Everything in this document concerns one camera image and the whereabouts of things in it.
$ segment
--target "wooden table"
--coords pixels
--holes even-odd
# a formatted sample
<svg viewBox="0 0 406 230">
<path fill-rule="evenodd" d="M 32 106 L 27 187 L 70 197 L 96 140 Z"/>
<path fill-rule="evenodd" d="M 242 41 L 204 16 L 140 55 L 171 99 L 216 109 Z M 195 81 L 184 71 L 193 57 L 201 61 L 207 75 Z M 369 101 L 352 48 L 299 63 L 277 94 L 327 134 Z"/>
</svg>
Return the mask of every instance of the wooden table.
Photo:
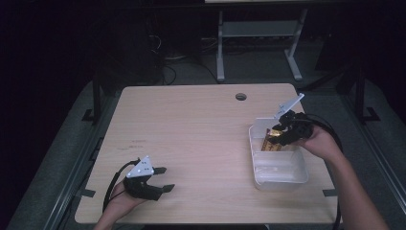
<svg viewBox="0 0 406 230">
<path fill-rule="evenodd" d="M 236 99 L 237 93 L 247 96 Z M 290 84 L 127 87 L 107 130 L 76 221 L 97 222 L 107 187 L 122 165 L 149 155 L 166 167 L 148 184 L 175 184 L 120 222 L 330 223 L 337 197 L 324 161 L 303 150 L 309 180 L 291 193 L 256 189 L 248 129 L 297 94 Z M 297 104 L 294 111 L 303 111 Z M 131 169 L 124 170 L 122 177 Z"/>
</svg>

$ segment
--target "gray carpet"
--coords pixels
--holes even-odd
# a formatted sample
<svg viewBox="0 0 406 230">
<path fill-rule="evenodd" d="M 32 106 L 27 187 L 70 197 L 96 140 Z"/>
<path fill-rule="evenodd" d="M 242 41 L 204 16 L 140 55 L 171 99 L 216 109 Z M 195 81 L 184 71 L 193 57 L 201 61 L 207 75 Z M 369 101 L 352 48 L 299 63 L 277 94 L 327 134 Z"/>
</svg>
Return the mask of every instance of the gray carpet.
<svg viewBox="0 0 406 230">
<path fill-rule="evenodd" d="M 294 81 L 282 53 L 282 46 L 267 51 L 255 51 L 241 55 L 229 55 L 224 58 L 226 81 L 223 83 L 274 83 L 288 82 L 303 87 L 319 79 L 324 72 L 314 71 L 322 43 L 302 42 L 296 53 L 296 60 L 304 80 Z M 194 60 L 181 60 L 169 65 L 176 72 L 173 84 L 216 84 L 215 57 L 213 54 L 202 57 L 201 63 Z M 167 81 L 174 78 L 174 72 L 164 69 Z M 367 81 L 366 106 L 373 107 L 380 122 L 369 122 L 360 126 L 353 118 L 351 101 L 353 93 L 347 97 L 338 95 L 334 86 L 339 78 L 331 80 L 313 92 L 304 92 L 302 100 L 304 111 L 326 118 L 340 136 L 344 152 L 354 166 L 362 184 L 371 196 L 378 210 L 391 229 L 404 229 L 406 216 L 399 206 L 393 189 L 385 180 L 376 157 L 363 135 L 367 129 L 383 151 L 386 159 L 396 172 L 402 184 L 405 180 L 405 125 L 388 107 L 381 91 Z M 38 170 L 29 190 L 22 199 L 8 229 L 92 229 L 93 225 L 78 224 L 74 220 L 79 203 L 79 187 L 86 183 L 87 171 L 97 156 L 98 141 L 103 137 L 120 98 L 103 97 L 102 118 L 96 126 L 81 120 L 86 109 L 92 108 L 92 85 L 89 83 L 79 95 L 65 123 L 50 147 L 47 156 Z M 80 167 L 75 168 L 79 159 Z M 66 181 L 72 183 L 68 189 L 74 196 L 63 193 Z M 56 207 L 58 201 L 63 205 Z M 50 218 L 60 210 L 56 218 Z M 271 229 L 330 229 L 330 225 L 307 224 L 285 225 L 271 224 Z M 139 229 L 141 226 L 120 225 L 115 229 Z"/>
</svg>

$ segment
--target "dark wall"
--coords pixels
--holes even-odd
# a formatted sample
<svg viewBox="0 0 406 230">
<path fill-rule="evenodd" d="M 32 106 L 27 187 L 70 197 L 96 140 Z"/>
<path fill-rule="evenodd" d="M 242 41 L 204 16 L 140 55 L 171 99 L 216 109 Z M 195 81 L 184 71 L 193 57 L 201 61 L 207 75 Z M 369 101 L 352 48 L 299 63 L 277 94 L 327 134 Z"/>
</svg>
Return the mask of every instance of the dark wall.
<svg viewBox="0 0 406 230">
<path fill-rule="evenodd" d="M 72 3 L 7 1 L 0 11 L 0 228 L 5 229 L 91 73 L 83 68 L 76 37 L 85 20 Z"/>
<path fill-rule="evenodd" d="M 406 3 L 386 1 L 376 12 L 365 42 L 366 73 L 406 124 Z"/>
</svg>

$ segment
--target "clear plastic bin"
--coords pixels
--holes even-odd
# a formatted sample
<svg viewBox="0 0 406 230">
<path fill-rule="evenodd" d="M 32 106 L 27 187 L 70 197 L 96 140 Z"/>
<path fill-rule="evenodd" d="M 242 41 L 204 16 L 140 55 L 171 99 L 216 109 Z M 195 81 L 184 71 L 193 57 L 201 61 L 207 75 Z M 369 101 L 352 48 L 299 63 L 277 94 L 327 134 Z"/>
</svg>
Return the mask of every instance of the clear plastic bin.
<svg viewBox="0 0 406 230">
<path fill-rule="evenodd" d="M 301 148 L 284 146 L 281 151 L 261 151 L 266 129 L 278 119 L 257 118 L 249 129 L 255 185 L 259 190 L 290 192 L 308 180 Z"/>
</svg>

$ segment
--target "human hand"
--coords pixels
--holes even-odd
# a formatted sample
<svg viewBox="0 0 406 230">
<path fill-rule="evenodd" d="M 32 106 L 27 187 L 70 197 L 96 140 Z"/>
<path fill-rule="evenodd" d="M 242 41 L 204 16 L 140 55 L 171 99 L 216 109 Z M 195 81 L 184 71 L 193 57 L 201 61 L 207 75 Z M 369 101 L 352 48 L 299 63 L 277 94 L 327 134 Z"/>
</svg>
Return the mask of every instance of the human hand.
<svg viewBox="0 0 406 230">
<path fill-rule="evenodd" d="M 114 187 L 110 198 L 111 200 L 101 215 L 94 230 L 111 229 L 117 220 L 123 218 L 135 207 L 147 201 L 146 199 L 134 198 L 129 195 L 125 191 L 122 181 Z"/>
<path fill-rule="evenodd" d="M 292 145 L 301 146 L 329 163 L 344 156 L 334 138 L 319 126 L 313 126 L 313 134 L 310 138 L 300 139 Z"/>
</svg>

